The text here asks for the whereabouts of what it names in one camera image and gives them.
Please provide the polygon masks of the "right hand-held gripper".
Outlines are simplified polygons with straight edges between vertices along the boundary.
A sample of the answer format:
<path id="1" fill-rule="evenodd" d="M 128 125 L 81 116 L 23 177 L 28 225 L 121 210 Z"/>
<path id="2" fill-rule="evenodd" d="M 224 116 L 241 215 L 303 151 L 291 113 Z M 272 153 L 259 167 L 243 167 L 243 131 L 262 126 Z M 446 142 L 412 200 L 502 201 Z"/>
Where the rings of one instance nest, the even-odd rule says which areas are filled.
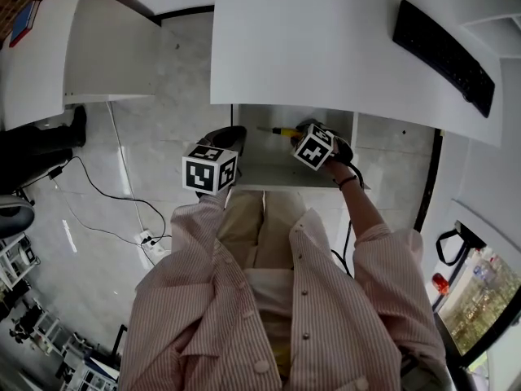
<path id="1" fill-rule="evenodd" d="M 344 165 L 352 162 L 354 154 L 341 135 L 316 119 L 299 123 L 291 137 L 292 155 L 314 171 L 319 170 L 328 159 Z"/>

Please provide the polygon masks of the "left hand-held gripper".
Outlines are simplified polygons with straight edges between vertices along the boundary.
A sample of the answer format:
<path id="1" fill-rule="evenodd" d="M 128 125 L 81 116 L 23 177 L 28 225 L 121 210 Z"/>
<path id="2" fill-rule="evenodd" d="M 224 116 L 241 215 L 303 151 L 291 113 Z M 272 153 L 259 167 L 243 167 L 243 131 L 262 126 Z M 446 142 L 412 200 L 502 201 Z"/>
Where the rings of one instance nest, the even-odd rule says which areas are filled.
<path id="1" fill-rule="evenodd" d="M 217 195 L 233 185 L 247 129 L 228 126 L 192 143 L 182 156 L 182 186 L 198 195 Z"/>

